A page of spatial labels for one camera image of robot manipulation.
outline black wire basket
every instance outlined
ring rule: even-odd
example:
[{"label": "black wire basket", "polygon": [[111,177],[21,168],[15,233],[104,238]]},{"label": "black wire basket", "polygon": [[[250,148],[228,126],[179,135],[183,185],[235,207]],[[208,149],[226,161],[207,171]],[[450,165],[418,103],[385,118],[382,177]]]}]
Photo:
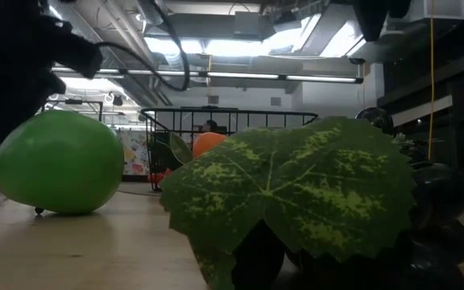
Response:
[{"label": "black wire basket", "polygon": [[143,109],[141,115],[146,117],[149,181],[151,189],[156,192],[161,191],[159,182],[162,179],[157,176],[181,166],[167,146],[171,133],[178,134],[192,150],[194,140],[204,132],[202,129],[206,123],[213,124],[211,131],[229,136],[247,127],[296,127],[318,118],[313,113],[210,106]]}]

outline orange fruit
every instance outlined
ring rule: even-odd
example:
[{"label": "orange fruit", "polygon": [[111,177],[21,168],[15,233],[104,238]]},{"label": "orange fruit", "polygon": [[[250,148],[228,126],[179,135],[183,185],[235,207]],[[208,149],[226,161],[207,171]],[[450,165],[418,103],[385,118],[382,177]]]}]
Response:
[{"label": "orange fruit", "polygon": [[213,132],[206,132],[196,139],[193,144],[193,157],[198,157],[219,143],[225,141],[226,136]]}]

